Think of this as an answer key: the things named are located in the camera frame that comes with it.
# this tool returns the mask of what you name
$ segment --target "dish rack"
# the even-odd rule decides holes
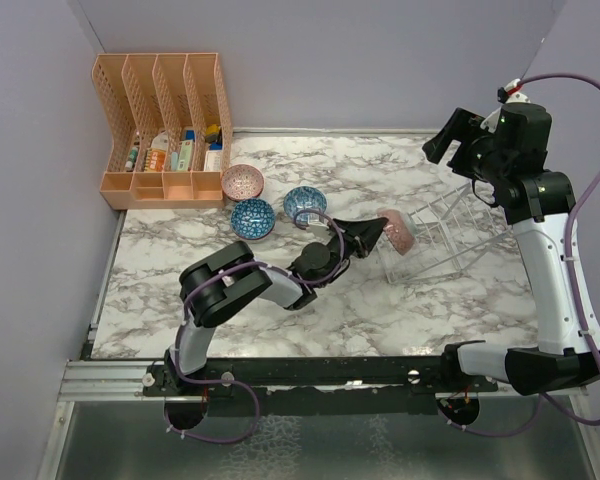
[[[460,275],[509,236],[502,212],[471,192],[467,184],[410,212],[416,242],[404,256],[380,237],[376,248],[389,283]]]
[[[102,54],[93,66],[113,146],[100,193],[115,210],[224,206],[222,172],[205,172],[205,131],[222,128],[222,170],[229,166],[233,128],[217,53]],[[185,129],[195,132],[187,171],[171,171]],[[144,158],[162,130],[168,150],[162,172],[144,172]],[[125,163],[136,139],[132,172]]]

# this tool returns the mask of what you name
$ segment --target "pink bowl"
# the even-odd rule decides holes
[[[413,220],[410,218],[407,219],[411,226],[410,229],[407,226],[402,213],[400,213],[398,210],[380,209],[378,210],[377,214],[378,217],[384,217],[389,220],[384,226],[384,233],[387,234],[387,238],[389,238],[393,248],[395,248],[396,252],[398,252],[400,255],[406,255],[406,253],[411,250],[416,243],[416,238],[414,236],[415,232],[411,231],[412,229],[415,229]]]
[[[264,190],[264,177],[256,167],[238,164],[222,175],[222,191],[234,202],[260,196]]]

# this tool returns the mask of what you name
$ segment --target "gray floor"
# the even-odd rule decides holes
[[[476,427],[505,431],[529,418],[535,399],[488,398]],[[205,420],[205,433],[235,434],[247,419]],[[60,479],[593,479],[573,422],[545,406],[531,431],[484,439],[438,416],[266,417],[233,446],[165,432],[162,405],[76,405]]]

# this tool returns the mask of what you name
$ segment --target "table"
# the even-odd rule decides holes
[[[412,211],[463,184],[426,162],[426,136],[280,137],[238,135],[232,164],[258,167],[262,198],[276,212],[274,231],[252,249],[282,267],[314,237],[286,218],[282,199],[312,185],[328,213],[372,218],[379,207]],[[134,210],[127,213],[91,358],[156,358],[173,342],[182,318],[182,270],[237,240],[222,210]],[[457,279],[387,282],[379,257],[354,259],[337,282],[306,308],[289,312],[256,300],[220,326],[212,357],[431,355],[444,345],[485,339],[535,342],[535,304],[516,249],[494,248]]]

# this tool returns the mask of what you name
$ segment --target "bowl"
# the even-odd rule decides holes
[[[296,213],[300,210],[312,209],[319,210],[324,213],[327,209],[327,198],[324,194],[314,187],[296,187],[284,197],[284,213],[291,220],[294,219]],[[298,215],[296,222],[301,225],[309,223],[310,213],[301,213]]]
[[[416,243],[418,227],[409,215],[401,213],[399,210],[383,208],[378,210],[378,217],[384,217],[387,224],[384,226],[384,233],[400,255],[406,255]]]
[[[260,196],[264,189],[264,177],[251,165],[238,164],[222,174],[222,191],[234,202]]]
[[[231,213],[231,228],[243,240],[266,237],[276,223],[271,205],[259,198],[250,198],[236,204]]]

